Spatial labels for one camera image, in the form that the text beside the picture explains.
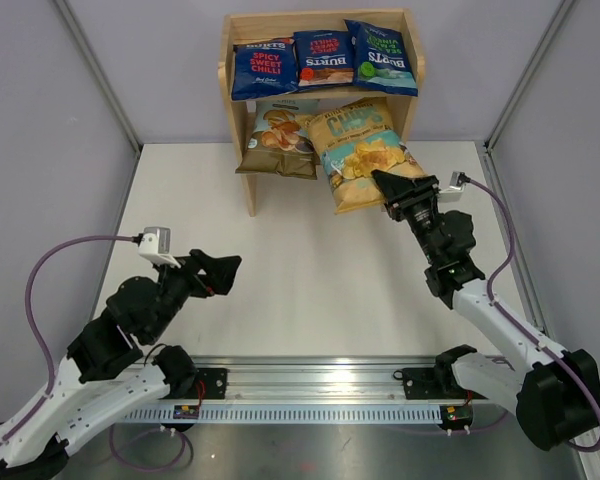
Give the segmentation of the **yellow kettle chips bag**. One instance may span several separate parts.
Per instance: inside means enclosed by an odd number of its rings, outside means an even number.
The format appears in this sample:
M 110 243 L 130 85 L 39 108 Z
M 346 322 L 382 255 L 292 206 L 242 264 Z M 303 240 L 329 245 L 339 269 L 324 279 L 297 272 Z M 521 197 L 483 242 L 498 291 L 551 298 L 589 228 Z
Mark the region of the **yellow kettle chips bag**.
M 372 178 L 375 170 L 408 178 L 426 175 L 394 131 L 384 98 L 364 98 L 321 113 L 306 130 L 327 176 L 337 214 L 383 201 Z

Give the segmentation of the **light blue cassava chips bag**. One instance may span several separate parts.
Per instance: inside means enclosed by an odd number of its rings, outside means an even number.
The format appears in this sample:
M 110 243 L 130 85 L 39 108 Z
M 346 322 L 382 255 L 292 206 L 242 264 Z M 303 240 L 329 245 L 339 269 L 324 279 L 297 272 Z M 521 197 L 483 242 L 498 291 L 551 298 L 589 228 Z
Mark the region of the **light blue cassava chips bag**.
M 317 99 L 256 103 L 255 117 L 237 174 L 276 174 L 316 180 L 315 151 L 306 131 Z

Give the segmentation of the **blue green Burts vinegar bag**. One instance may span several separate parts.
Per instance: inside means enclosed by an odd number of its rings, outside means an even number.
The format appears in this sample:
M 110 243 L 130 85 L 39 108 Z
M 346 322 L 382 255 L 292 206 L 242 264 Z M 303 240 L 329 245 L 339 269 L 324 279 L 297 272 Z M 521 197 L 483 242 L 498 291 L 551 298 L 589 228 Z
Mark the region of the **blue green Burts vinegar bag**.
M 367 22 L 345 20 L 354 47 L 353 85 L 389 95 L 418 96 L 401 34 Z

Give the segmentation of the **blue Burts chilli bag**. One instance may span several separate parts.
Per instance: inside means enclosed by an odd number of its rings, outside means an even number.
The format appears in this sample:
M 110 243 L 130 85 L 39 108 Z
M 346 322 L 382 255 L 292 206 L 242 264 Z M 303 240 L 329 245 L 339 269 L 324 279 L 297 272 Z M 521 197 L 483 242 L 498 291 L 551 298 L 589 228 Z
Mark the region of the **blue Burts chilli bag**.
M 293 38 L 235 45 L 234 53 L 233 101 L 286 95 L 299 90 Z
M 298 89 L 347 86 L 354 79 L 354 48 L 347 31 L 311 30 L 293 35 Z

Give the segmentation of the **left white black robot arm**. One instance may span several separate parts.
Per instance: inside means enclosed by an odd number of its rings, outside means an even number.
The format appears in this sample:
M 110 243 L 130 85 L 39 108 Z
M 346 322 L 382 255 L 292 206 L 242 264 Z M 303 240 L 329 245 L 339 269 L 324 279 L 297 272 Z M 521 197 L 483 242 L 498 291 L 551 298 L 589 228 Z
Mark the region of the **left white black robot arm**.
M 0 424 L 0 479 L 52 479 L 94 436 L 136 408 L 179 399 L 195 388 L 198 370 L 180 346 L 165 346 L 140 370 L 124 372 L 157 344 L 191 298 L 227 295 L 242 263 L 194 249 L 135 276 L 111 295 L 101 314 L 68 346 L 51 386 Z

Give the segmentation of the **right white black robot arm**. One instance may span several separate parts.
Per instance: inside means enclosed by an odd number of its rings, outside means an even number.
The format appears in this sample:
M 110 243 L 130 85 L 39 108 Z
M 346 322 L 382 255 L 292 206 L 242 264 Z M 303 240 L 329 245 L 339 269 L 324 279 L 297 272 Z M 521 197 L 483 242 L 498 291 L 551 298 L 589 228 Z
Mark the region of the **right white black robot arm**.
M 516 417 L 526 437 L 549 451 L 566 444 L 600 451 L 600 378 L 594 357 L 570 351 L 513 313 L 495 293 L 494 275 L 473 262 L 471 215 L 440 211 L 434 176 L 409 179 L 375 170 L 387 214 L 409 224 L 428 261 L 425 278 L 434 297 L 474 325 L 510 362 L 501 368 L 462 345 L 436 358 L 434 384 L 446 396 L 477 393 Z

